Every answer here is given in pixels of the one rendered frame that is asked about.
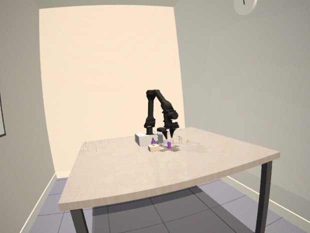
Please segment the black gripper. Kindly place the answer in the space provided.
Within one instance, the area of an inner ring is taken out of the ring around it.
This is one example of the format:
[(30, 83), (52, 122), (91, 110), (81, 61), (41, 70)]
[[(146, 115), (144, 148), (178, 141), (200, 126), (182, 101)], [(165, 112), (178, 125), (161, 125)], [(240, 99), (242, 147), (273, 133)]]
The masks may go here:
[(164, 120), (163, 120), (164, 126), (163, 126), (163, 127), (158, 127), (158, 128), (157, 128), (157, 132), (162, 132), (163, 135), (164, 135), (164, 137), (166, 138), (166, 140), (168, 139), (168, 135), (167, 135), (167, 132), (168, 132), (168, 131), (167, 131), (167, 130), (169, 129), (171, 138), (173, 138), (174, 131), (176, 130), (176, 129), (167, 128), (167, 122), (170, 123), (171, 121), (173, 121), (173, 120), (171, 120), (171, 119), (164, 119)]

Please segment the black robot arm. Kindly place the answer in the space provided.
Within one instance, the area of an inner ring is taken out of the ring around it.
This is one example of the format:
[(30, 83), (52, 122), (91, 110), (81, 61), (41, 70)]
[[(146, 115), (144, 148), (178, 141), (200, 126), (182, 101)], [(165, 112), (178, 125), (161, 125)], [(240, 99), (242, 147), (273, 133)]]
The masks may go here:
[(146, 135), (154, 135), (153, 128), (155, 127), (156, 119), (154, 118), (154, 99), (157, 97), (159, 102), (161, 103), (162, 113), (164, 120), (171, 119), (171, 121), (167, 122), (166, 127), (171, 128), (172, 130), (177, 129), (179, 126), (178, 122), (172, 122), (172, 120), (176, 120), (179, 115), (174, 110), (172, 104), (164, 98), (159, 89), (148, 89), (146, 91), (146, 97), (148, 99), (148, 115), (145, 120), (144, 128), (146, 128)]

